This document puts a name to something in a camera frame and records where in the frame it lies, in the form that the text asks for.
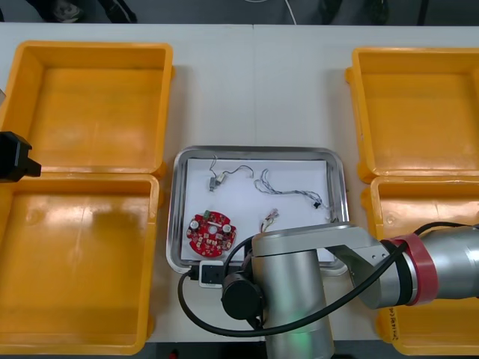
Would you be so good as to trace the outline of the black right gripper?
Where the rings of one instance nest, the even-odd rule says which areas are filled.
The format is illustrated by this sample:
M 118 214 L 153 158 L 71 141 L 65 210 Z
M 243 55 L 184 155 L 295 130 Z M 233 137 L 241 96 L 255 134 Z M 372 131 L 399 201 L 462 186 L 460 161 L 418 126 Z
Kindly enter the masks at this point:
M 253 277 L 252 257 L 253 257 L 252 247 L 250 245 L 246 245 L 245 257 L 240 267 L 240 274 L 243 277 Z

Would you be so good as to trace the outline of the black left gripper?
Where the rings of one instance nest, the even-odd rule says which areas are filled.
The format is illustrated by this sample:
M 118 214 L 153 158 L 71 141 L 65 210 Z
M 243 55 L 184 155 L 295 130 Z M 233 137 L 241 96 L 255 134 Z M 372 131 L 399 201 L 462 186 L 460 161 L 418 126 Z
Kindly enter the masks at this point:
M 28 157 L 31 145 L 13 132 L 1 132 L 1 182 L 39 177 L 41 165 Z

